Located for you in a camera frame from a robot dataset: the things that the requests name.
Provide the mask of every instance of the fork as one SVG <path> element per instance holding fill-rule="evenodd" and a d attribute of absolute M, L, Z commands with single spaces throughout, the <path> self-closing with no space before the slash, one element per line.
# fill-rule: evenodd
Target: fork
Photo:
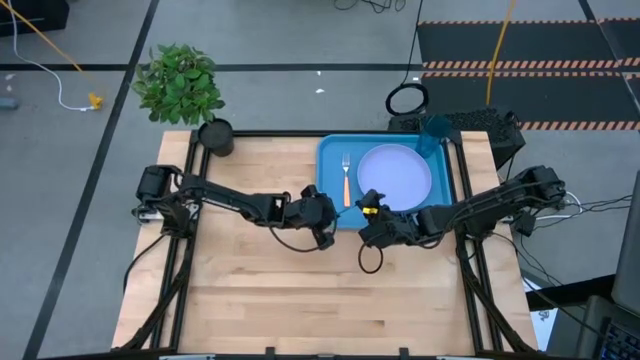
<path fill-rule="evenodd" d="M 351 159 L 349 153 L 342 154 L 342 170 L 344 170 L 344 207 L 351 206 L 351 198 L 349 196 L 349 165 Z"/>

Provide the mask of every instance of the green plant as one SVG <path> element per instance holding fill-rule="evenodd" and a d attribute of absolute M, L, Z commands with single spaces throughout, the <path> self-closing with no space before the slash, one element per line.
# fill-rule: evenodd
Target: green plant
<path fill-rule="evenodd" d="M 151 109 L 149 120 L 177 124 L 182 119 L 187 125 L 198 125 L 200 118 L 213 121 L 212 111 L 225 105 L 213 82 L 213 60 L 188 45 L 158 45 L 158 50 L 162 56 L 155 59 L 149 48 L 152 61 L 146 69 L 136 67 L 138 80 L 132 85 L 141 97 L 140 108 Z"/>

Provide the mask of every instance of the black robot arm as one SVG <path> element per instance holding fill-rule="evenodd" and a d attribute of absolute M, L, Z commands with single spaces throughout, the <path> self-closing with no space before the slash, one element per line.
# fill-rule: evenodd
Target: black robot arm
<path fill-rule="evenodd" d="M 356 201 L 368 221 L 359 234 L 367 246 L 380 249 L 394 244 L 428 247 L 458 226 L 474 238 L 484 238 L 500 219 L 526 207 L 558 205 L 565 194 L 564 182 L 544 166 L 528 168 L 496 188 L 453 205 L 427 206 L 411 213 L 380 205 L 384 195 L 370 190 Z"/>
<path fill-rule="evenodd" d="M 175 192 L 171 192 L 172 183 L 177 188 Z M 333 202 L 326 194 L 319 193 L 314 185 L 307 186 L 301 195 L 301 199 L 292 202 L 287 192 L 244 194 L 197 175 L 183 174 L 175 166 L 153 165 L 145 168 L 140 179 L 136 197 L 141 206 L 136 213 L 157 210 L 164 218 L 163 232 L 180 234 L 188 228 L 192 216 L 185 205 L 203 201 L 237 212 L 257 226 L 308 228 L 318 249 L 327 249 L 334 243 L 334 231 L 327 231 L 336 219 Z"/>

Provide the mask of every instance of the white cable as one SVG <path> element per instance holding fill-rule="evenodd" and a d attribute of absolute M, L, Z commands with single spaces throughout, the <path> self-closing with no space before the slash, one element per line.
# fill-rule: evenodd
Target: white cable
<path fill-rule="evenodd" d="M 549 219 L 568 219 L 570 217 L 574 217 L 577 215 L 582 214 L 583 210 L 582 210 L 582 204 L 580 203 L 580 200 L 578 200 L 578 198 L 573 195 L 573 193 L 570 193 L 569 191 L 567 191 L 567 195 L 571 196 L 573 198 L 573 200 L 575 200 L 576 205 L 578 205 L 578 213 L 577 214 L 573 214 L 573 215 L 548 215 L 548 216 L 540 216 L 538 218 L 536 218 L 536 221 L 538 220 L 549 220 Z"/>
<path fill-rule="evenodd" d="M 11 4 L 11 0 L 8 1 L 9 3 L 9 7 L 13 9 L 13 5 Z M 20 56 L 20 54 L 18 54 L 18 22 L 16 20 L 16 16 L 13 13 L 13 11 L 9 11 L 11 13 L 11 20 L 13 21 L 13 52 L 16 54 L 16 56 L 29 64 L 35 65 L 37 67 L 39 67 L 40 69 L 48 72 L 49 74 L 53 75 L 56 80 L 58 80 L 58 103 L 60 104 L 60 106 L 62 106 L 63 108 L 67 109 L 67 110 L 73 110 L 73 111 L 87 111 L 87 110 L 95 110 L 95 107 L 93 106 L 89 106 L 89 107 L 83 107 L 83 108 L 74 108 L 74 107 L 70 107 L 65 105 L 62 102 L 62 80 L 60 80 L 60 77 L 58 76 L 58 74 L 54 73 L 53 71 L 47 69 L 46 67 L 38 64 L 35 61 L 31 61 L 29 59 L 25 59 L 22 56 Z"/>

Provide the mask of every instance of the keyboard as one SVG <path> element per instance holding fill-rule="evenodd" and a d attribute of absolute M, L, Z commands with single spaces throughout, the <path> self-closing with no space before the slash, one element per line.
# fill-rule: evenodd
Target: keyboard
<path fill-rule="evenodd" d="M 640 360 L 640 339 L 638 333 L 609 322 L 607 338 L 600 348 L 601 360 Z"/>

